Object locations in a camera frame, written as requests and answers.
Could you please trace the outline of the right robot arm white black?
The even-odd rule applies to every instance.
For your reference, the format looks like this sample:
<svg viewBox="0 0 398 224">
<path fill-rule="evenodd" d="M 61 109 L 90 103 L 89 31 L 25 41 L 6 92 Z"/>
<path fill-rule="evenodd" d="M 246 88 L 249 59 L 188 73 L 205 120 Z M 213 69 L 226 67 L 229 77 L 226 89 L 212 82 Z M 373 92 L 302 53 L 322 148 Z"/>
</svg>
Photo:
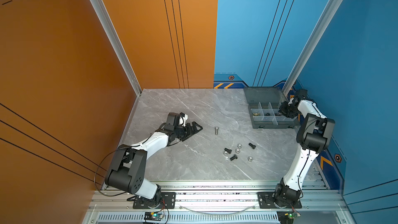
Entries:
<svg viewBox="0 0 398 224">
<path fill-rule="evenodd" d="M 279 113 L 289 118 L 298 115 L 304 118 L 296 136 L 297 151 L 293 163 L 273 193 L 277 207 L 295 207 L 303 196 L 303 181 L 313 161 L 329 147 L 335 120 L 319 110 L 305 89 L 298 90 L 290 101 L 283 102 Z"/>
</svg>

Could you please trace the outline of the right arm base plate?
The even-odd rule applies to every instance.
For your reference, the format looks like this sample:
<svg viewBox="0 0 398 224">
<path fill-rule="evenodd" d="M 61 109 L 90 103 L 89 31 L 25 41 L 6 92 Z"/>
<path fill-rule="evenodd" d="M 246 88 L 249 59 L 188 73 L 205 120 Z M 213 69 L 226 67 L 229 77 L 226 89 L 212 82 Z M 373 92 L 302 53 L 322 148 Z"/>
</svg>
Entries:
<svg viewBox="0 0 398 224">
<path fill-rule="evenodd" d="M 274 192 L 257 192 L 258 203 L 261 209 L 265 208 L 302 208 L 301 201 L 292 202 L 290 200 L 274 197 Z"/>
</svg>

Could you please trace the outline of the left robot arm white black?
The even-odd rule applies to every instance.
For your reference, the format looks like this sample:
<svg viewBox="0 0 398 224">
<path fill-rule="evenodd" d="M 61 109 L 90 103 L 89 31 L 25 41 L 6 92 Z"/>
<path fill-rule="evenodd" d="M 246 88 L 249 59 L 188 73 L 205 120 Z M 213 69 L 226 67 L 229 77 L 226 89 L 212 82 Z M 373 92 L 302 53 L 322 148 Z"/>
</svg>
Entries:
<svg viewBox="0 0 398 224">
<path fill-rule="evenodd" d="M 168 125 L 163 123 L 145 140 L 133 145 L 120 145 L 114 153 L 105 184 L 133 194 L 150 207 L 161 204 L 161 186 L 145 178 L 148 158 L 178 139 L 181 142 L 203 130 L 196 123 Z"/>
</svg>

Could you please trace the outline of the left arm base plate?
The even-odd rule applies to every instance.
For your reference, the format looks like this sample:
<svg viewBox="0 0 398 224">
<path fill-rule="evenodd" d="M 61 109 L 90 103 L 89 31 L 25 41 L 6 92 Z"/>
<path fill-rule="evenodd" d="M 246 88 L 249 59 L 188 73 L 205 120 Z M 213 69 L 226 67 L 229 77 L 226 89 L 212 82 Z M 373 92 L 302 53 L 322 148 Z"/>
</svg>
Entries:
<svg viewBox="0 0 398 224">
<path fill-rule="evenodd" d="M 133 202 L 134 209 L 161 209 L 166 207 L 174 209 L 176 203 L 176 192 L 161 192 L 160 195 L 155 196 L 153 199 L 144 197 L 135 197 Z"/>
</svg>

